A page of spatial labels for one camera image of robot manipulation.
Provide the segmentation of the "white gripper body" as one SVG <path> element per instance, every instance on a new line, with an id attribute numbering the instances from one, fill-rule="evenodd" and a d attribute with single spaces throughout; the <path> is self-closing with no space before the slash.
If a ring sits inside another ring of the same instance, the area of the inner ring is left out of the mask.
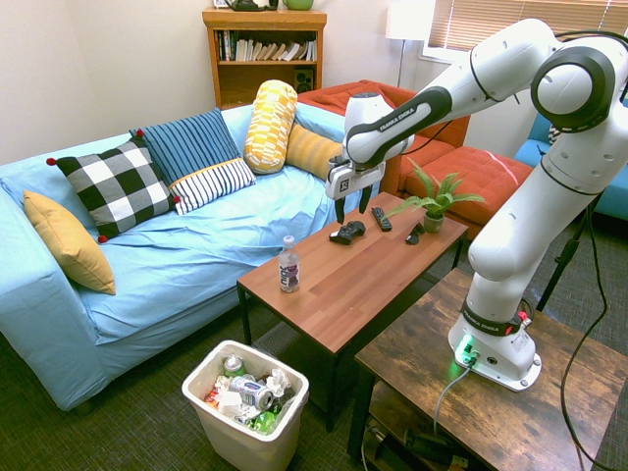
<path id="1" fill-rule="evenodd" d="M 329 160 L 326 180 L 326 194 L 334 200 L 339 200 L 358 190 L 378 183 L 385 174 L 385 163 L 374 168 L 357 170 L 350 159 L 337 156 Z"/>

